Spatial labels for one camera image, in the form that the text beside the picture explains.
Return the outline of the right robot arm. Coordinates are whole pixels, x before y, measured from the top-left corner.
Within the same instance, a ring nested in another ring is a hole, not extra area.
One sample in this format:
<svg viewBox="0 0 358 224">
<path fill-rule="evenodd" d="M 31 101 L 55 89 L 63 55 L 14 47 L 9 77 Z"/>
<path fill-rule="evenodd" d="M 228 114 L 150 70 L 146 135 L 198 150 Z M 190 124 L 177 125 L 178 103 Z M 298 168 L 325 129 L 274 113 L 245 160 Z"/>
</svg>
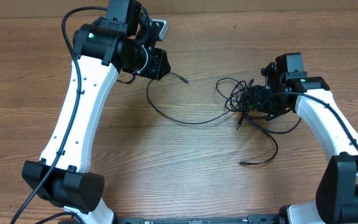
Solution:
<svg viewBox="0 0 358 224">
<path fill-rule="evenodd" d="M 328 161 L 315 198 L 287 205 L 276 215 L 249 215 L 248 223 L 358 223 L 358 133 L 341 113 L 329 85 L 310 77 L 301 53 L 278 56 L 261 70 L 264 85 L 248 83 L 239 101 L 242 115 L 263 113 L 269 121 L 289 112 L 311 129 Z"/>
</svg>

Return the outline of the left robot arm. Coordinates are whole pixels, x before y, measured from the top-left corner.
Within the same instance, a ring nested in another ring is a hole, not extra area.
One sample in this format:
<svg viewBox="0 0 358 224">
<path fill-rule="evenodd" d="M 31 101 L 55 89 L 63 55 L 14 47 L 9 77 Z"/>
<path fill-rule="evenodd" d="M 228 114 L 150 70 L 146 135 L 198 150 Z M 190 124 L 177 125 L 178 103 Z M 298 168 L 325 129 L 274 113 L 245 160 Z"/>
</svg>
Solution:
<svg viewBox="0 0 358 224">
<path fill-rule="evenodd" d="M 82 25 L 67 39 L 71 79 L 53 134 L 37 162 L 26 161 L 22 177 L 38 196 L 76 223 L 116 223 L 102 196 L 105 179 L 90 172 L 99 119 L 121 72 L 159 80 L 171 70 L 155 44 L 169 26 L 152 19 L 137 1 L 111 1 L 106 15 Z"/>
</svg>

